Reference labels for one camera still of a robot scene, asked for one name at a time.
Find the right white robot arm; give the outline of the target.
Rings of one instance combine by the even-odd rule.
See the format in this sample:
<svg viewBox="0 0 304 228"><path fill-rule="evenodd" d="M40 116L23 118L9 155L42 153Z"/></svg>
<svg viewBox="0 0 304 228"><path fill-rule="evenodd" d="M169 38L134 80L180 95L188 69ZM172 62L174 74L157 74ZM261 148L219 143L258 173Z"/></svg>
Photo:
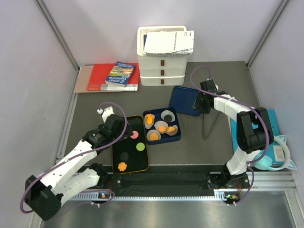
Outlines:
<svg viewBox="0 0 304 228"><path fill-rule="evenodd" d="M274 142L268 111L265 108L253 108L219 91L213 80L200 83L193 109L203 114L209 114L211 109L215 109L236 122L237 150L224 165L221 179L225 187L233 188L239 182L238 175L246 172L247 165Z"/></svg>

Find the blue tin lid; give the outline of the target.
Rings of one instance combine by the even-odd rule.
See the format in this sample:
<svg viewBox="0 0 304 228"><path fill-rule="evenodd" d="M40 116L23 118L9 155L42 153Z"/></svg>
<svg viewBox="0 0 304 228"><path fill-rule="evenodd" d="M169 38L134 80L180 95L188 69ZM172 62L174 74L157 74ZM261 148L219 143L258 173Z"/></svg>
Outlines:
<svg viewBox="0 0 304 228"><path fill-rule="evenodd" d="M175 108L175 111L180 114L200 116L201 112L193 109L198 93L196 89L175 86L172 90L169 107Z"/></svg>

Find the orange small flower cookie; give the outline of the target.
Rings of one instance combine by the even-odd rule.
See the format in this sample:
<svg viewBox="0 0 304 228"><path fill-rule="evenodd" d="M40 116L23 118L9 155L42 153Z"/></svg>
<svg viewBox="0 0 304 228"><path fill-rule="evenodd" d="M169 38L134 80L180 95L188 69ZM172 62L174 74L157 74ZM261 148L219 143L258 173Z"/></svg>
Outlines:
<svg viewBox="0 0 304 228"><path fill-rule="evenodd" d="M175 131L175 127L174 126L169 126L167 129L167 133L173 132Z"/></svg>

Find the orange round cookie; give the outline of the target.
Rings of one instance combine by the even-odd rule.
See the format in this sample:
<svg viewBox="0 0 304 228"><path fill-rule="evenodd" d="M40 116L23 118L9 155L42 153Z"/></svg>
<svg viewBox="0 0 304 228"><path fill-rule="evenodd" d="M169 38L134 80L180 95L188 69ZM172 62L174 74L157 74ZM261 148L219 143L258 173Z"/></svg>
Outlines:
<svg viewBox="0 0 304 228"><path fill-rule="evenodd" d="M161 134L163 134L163 133L165 133L167 131L167 128L166 128L166 126L161 125L161 126L158 127L158 131Z"/></svg>
<svg viewBox="0 0 304 228"><path fill-rule="evenodd" d="M156 133L151 133L149 136L149 139L150 139L150 141L156 141L159 139L159 136Z"/></svg>

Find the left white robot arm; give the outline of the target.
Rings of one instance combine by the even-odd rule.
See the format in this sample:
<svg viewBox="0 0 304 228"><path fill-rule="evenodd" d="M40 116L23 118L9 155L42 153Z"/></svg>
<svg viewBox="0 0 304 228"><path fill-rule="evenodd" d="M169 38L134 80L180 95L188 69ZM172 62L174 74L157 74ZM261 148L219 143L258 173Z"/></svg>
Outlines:
<svg viewBox="0 0 304 228"><path fill-rule="evenodd" d="M53 218L72 197L107 185L107 172L94 163L80 169L103 150L133 135L126 118L110 114L97 129L88 131L76 147L50 171L26 180L24 202L43 220Z"/></svg>

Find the orange flower cookie top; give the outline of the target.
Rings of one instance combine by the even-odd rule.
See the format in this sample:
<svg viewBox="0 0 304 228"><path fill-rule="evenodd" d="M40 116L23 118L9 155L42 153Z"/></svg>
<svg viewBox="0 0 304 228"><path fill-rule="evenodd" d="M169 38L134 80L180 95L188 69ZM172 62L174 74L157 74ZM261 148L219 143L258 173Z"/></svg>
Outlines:
<svg viewBox="0 0 304 228"><path fill-rule="evenodd" d="M154 120L154 117L152 114L147 114L147 118L146 118L146 122L148 125L152 125L153 124L153 120Z"/></svg>

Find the blue cookie tin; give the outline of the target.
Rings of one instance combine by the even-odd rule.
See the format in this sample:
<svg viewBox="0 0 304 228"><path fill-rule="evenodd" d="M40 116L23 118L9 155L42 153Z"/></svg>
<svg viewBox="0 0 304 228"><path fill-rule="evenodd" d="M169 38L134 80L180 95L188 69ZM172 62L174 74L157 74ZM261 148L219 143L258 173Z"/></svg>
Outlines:
<svg viewBox="0 0 304 228"><path fill-rule="evenodd" d="M156 145L156 144L161 144L161 143L171 143L171 142L179 141L180 138L181 138L181 131L180 131L179 121L178 121L178 118L177 118L177 114L176 114L175 108L173 108L173 107L167 107L167 108L161 108L161 109L148 110L148 111L143 112L143 118L144 118L144 116L146 114L151 113L151 114L153 114L155 116L154 124L157 121L163 121L161 119L161 113L164 110L170 110L170 111L172 111L175 114L175 118L176 118L175 122L167 123L167 124L168 124L168 126L177 125L177 127L178 127L178 133L176 135L174 135L174 136L169 136L167 133L164 133L164 134L161 134L161 139L160 140L151 141L150 142L150 141L147 140L147 133L150 130L155 130L154 125L153 125L153 127L151 129L146 129L145 126L144 126L144 130L145 130L145 134L146 134L146 142L147 142L148 145Z"/></svg>

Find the orange round cookie bottom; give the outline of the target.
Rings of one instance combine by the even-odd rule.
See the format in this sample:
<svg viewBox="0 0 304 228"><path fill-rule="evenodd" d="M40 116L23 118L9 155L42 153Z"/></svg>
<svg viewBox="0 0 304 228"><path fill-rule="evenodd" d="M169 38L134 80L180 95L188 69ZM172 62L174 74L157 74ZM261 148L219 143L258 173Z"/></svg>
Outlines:
<svg viewBox="0 0 304 228"><path fill-rule="evenodd" d="M156 141L159 139L159 136L156 133L151 133L149 136L149 139L150 139L150 141Z"/></svg>

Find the grey metal tongs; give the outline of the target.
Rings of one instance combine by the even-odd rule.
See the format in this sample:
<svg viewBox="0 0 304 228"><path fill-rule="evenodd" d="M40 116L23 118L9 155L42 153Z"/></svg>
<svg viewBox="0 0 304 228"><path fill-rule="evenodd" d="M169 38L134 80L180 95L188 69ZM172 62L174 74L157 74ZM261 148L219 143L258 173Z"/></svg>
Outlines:
<svg viewBox="0 0 304 228"><path fill-rule="evenodd" d="M217 118L215 119L214 123L212 124L211 128L207 132L206 126L205 126L205 115L202 114L202 138L204 141L206 141L211 136L211 134L213 133L214 129L216 128L217 123L221 116L222 116L222 113L219 113Z"/></svg>

